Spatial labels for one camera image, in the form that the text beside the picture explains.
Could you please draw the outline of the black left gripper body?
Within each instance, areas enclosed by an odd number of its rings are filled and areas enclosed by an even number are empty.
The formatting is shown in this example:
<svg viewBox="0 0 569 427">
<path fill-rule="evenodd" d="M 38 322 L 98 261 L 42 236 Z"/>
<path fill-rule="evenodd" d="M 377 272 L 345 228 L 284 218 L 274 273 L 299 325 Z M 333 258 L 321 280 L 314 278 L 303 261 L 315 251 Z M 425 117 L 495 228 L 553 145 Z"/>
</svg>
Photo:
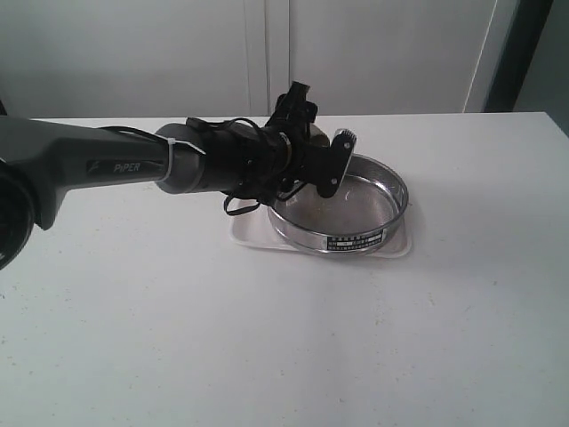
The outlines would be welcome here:
<svg viewBox="0 0 569 427">
<path fill-rule="evenodd" d="M 255 134 L 252 159 L 239 182 L 241 199 L 285 198 L 303 184 L 315 184 L 311 171 L 325 148 L 309 145 L 309 133 L 286 126 L 272 126 L 269 120 Z"/>
</svg>

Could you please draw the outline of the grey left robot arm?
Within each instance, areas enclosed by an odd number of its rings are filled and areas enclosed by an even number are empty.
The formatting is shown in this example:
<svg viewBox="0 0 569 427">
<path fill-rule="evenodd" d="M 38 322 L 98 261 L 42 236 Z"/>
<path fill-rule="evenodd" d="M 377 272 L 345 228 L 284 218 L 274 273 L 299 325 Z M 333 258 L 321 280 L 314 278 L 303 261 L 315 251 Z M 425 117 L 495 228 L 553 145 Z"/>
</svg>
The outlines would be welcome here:
<svg viewBox="0 0 569 427">
<path fill-rule="evenodd" d="M 152 181 L 169 194 L 220 192 L 251 208 L 285 201 L 309 184 L 332 197 L 357 138 L 347 129 L 324 134 L 308 90 L 293 83 L 265 125 L 190 117 L 150 133 L 2 117 L 1 263 L 14 260 L 33 228 L 54 224 L 73 189 Z"/>
</svg>

